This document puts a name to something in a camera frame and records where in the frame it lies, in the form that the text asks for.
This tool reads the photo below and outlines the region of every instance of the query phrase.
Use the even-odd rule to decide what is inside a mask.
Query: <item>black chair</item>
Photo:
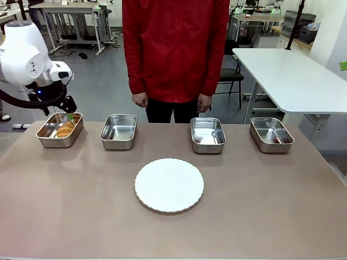
[[[233,57],[233,59],[235,59],[237,61],[237,66],[236,66],[236,69],[232,69],[232,68],[222,68],[221,69],[218,84],[230,84],[231,83],[232,85],[230,86],[229,92],[218,92],[215,94],[229,94],[230,95],[231,93],[238,93],[239,94],[239,107],[241,108],[241,81],[243,81],[245,78],[241,74],[240,61],[237,60],[233,54],[233,49],[239,48],[239,47],[240,46],[238,45],[238,43],[235,42],[234,40],[226,40],[226,46],[224,48],[224,55],[231,55]],[[239,82],[239,91],[232,92],[235,81]]]

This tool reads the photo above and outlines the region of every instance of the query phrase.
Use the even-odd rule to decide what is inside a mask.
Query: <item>stainless steel container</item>
[[[100,139],[107,150],[130,150],[134,146],[137,116],[110,115]]]
[[[190,121],[190,130],[194,152],[222,152],[226,137],[217,118],[193,118]]]
[[[252,118],[249,131],[263,153],[287,153],[294,143],[294,138],[276,118]]]
[[[75,128],[70,135],[59,138],[57,130],[64,123],[69,121],[66,113],[54,113],[44,125],[36,133],[36,137],[40,140],[44,147],[67,148],[73,145],[76,138],[83,128],[83,115],[81,113],[73,113]]]

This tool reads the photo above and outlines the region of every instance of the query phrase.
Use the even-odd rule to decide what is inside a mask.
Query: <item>bread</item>
[[[57,136],[59,138],[62,137],[67,137],[68,135],[71,134],[71,132],[73,131],[73,129],[75,128],[74,124],[70,121],[64,123],[64,125],[62,125],[61,127],[58,128],[57,131]]]

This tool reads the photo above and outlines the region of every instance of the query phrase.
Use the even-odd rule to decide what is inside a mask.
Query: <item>person's right hand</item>
[[[134,101],[135,104],[137,104],[139,107],[147,108],[148,105],[148,98],[146,93],[140,93],[132,95],[131,97],[132,101]]]

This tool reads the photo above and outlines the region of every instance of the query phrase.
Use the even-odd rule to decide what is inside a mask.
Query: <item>round plate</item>
[[[136,195],[143,204],[161,212],[178,212],[201,198],[204,180],[192,164],[178,159],[150,162],[136,176]]]

